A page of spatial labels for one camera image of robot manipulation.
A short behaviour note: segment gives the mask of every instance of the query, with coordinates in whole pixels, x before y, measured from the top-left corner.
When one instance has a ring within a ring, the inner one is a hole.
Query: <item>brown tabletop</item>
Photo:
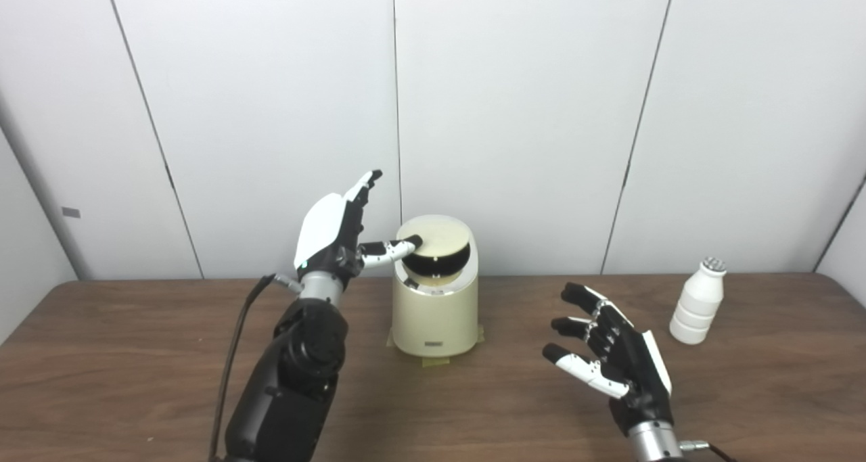
[[[313,460],[631,460],[603,395],[541,357],[557,339],[550,319],[579,313],[559,299],[569,280],[656,332],[681,440],[712,441],[740,462],[866,459],[866,310],[820,275],[731,275],[708,339],[686,346],[667,332],[685,278],[483,278],[486,341],[436,367],[386,347],[390,281],[356,280],[342,301],[348,358]],[[0,347],[0,460],[204,460],[253,283],[57,287]],[[229,415],[289,301],[272,286],[248,317]]]

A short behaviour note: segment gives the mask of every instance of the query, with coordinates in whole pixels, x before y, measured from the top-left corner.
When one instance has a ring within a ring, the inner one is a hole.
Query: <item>robotic arm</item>
[[[591,319],[555,318],[551,326],[560,335],[582,339],[598,359],[555,343],[544,347],[544,357],[610,397],[610,413],[630,440],[637,462],[685,460],[674,435],[668,369],[652,332],[638,333],[613,302],[589,287],[569,283],[561,296]]]
[[[298,297],[273,329],[226,427],[225,462],[312,458],[346,357],[340,296],[364,268],[390,264],[421,246],[418,236],[358,244],[367,194],[381,176],[368,172],[346,194],[331,193],[307,212],[294,258],[299,281],[277,278]]]

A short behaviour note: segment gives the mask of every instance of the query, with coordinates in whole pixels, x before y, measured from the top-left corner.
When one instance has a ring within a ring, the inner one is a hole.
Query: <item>small gray tag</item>
[[[81,210],[77,208],[69,208],[68,206],[60,207],[60,212],[63,216],[71,216],[72,218],[81,218]]]

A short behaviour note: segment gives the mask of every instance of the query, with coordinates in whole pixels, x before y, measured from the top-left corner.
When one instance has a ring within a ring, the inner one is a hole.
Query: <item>white bottle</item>
[[[704,341],[725,295],[721,278],[726,273],[721,259],[706,258],[686,281],[674,317],[670,320],[670,334],[675,339],[690,345]]]

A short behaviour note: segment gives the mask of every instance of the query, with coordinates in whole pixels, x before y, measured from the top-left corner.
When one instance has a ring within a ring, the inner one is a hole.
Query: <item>robot finger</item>
[[[622,398],[629,391],[628,385],[604,377],[599,361],[590,361],[587,357],[572,353],[555,343],[545,345],[542,354],[556,367],[612,398]]]
[[[413,235],[402,240],[390,242],[367,242],[359,244],[361,258],[364,268],[374,268],[383,264],[392,264],[410,255],[415,249],[421,247],[424,241],[420,236]]]
[[[605,332],[602,329],[593,329],[587,336],[587,345],[593,354],[598,356],[598,360],[606,363],[613,349],[613,344],[616,342],[616,336],[613,333]]]
[[[374,182],[377,179],[382,178],[382,171],[378,169],[374,169],[372,171],[366,172],[361,179],[358,180],[358,183],[349,188],[349,191],[343,195],[343,199],[352,202],[355,200],[360,200],[360,204],[362,206],[367,204],[367,194],[370,189],[374,186]]]
[[[586,340],[590,330],[596,327],[592,320],[576,317],[560,317],[550,321],[550,326],[567,338]]]
[[[631,327],[628,318],[625,318],[622,312],[610,303],[598,308],[596,323],[605,331],[614,333],[615,336],[618,336],[626,327]]]
[[[581,310],[593,315],[593,317],[597,314],[601,302],[607,301],[607,298],[594,292],[589,287],[576,283],[567,283],[566,289],[560,293],[560,298],[570,304],[578,305],[578,307],[581,307]]]

